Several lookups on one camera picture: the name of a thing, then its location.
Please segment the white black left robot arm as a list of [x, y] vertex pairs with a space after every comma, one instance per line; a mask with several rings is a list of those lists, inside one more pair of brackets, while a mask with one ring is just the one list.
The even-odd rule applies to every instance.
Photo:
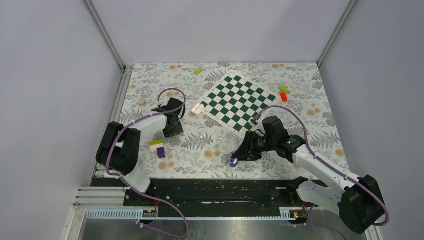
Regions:
[[108, 167], [116, 177], [121, 177], [128, 187], [136, 189], [135, 197], [144, 206], [154, 202], [155, 192], [149, 188], [151, 180], [138, 166], [140, 141], [159, 131], [165, 138], [183, 133], [180, 120], [185, 111], [184, 102], [172, 97], [166, 105], [154, 108], [150, 115], [131, 123], [128, 128], [115, 121], [106, 127], [95, 160]]

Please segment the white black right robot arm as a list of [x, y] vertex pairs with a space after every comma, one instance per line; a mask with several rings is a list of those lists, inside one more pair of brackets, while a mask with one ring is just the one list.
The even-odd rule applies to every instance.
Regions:
[[264, 152], [278, 156], [312, 173], [325, 185], [305, 177], [296, 178], [287, 188], [287, 201], [293, 206], [303, 202], [315, 204], [338, 215], [354, 233], [363, 234], [384, 214], [384, 199], [376, 179], [360, 177], [319, 158], [298, 135], [289, 135], [280, 119], [263, 120], [265, 132], [248, 131], [240, 147], [230, 154], [229, 165], [241, 161], [258, 161]]

